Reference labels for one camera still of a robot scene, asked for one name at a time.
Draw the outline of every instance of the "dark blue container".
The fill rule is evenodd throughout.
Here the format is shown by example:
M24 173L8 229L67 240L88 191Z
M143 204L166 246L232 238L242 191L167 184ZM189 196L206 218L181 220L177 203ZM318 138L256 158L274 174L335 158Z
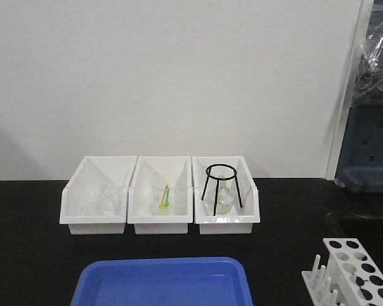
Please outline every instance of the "dark blue container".
M84 269L72 306L252 306L243 266L232 258L97 261Z

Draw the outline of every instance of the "blue tray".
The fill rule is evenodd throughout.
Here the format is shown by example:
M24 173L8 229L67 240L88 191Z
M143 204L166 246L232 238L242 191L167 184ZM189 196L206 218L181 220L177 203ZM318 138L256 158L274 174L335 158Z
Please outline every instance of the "blue tray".
M97 261L71 306L252 306L243 266L228 257Z

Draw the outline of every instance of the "blue plastic tray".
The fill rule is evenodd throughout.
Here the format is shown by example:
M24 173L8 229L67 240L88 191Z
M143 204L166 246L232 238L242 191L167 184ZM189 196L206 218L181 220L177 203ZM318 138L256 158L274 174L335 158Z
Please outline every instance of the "blue plastic tray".
M232 258L97 261L84 269L72 306L252 306L243 266Z

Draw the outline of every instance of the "black countertop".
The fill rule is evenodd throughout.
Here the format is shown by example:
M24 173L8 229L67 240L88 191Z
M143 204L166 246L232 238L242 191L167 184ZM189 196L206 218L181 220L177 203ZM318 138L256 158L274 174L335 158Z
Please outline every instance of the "black countertop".
M0 306L69 305L79 275L103 259L230 256L247 274L254 305L312 305L301 277L324 237L358 238L383 272L383 194L352 194L323 179L262 178L261 223L250 235L71 235L59 224L66 181L0 182ZM357 227L347 220L364 220Z

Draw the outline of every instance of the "glass beaker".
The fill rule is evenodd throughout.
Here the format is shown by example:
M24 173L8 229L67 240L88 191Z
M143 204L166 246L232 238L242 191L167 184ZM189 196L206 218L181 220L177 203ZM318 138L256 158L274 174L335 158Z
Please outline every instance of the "glass beaker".
M152 214L174 215L176 207L177 185L152 185Z

